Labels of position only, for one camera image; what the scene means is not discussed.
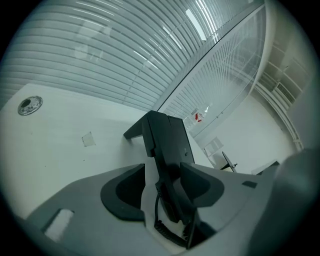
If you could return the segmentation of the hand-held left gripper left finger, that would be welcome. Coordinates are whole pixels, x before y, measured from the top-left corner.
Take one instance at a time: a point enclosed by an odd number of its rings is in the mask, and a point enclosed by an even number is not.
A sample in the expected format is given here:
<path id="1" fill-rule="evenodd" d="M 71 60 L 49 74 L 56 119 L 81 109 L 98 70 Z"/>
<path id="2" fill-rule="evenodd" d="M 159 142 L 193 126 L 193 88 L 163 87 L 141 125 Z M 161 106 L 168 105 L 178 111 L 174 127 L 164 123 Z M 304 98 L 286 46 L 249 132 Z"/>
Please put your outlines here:
<path id="1" fill-rule="evenodd" d="M 27 231 L 47 256 L 175 256 L 156 232 L 154 174 L 143 164 L 76 180 L 38 206 Z"/>

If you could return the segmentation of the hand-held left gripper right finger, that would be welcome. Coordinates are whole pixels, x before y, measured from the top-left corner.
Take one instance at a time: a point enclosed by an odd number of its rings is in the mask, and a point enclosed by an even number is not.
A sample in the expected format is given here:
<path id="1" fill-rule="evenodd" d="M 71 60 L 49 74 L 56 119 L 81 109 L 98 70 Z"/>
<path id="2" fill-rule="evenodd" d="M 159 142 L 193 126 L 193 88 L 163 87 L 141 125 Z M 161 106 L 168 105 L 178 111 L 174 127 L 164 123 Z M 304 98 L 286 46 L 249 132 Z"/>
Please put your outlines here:
<path id="1" fill-rule="evenodd" d="M 222 230 L 259 188 L 269 190 L 274 173 L 273 164 L 258 174 L 243 174 L 181 163 L 183 212 L 188 219 L 184 230 L 187 249 Z"/>

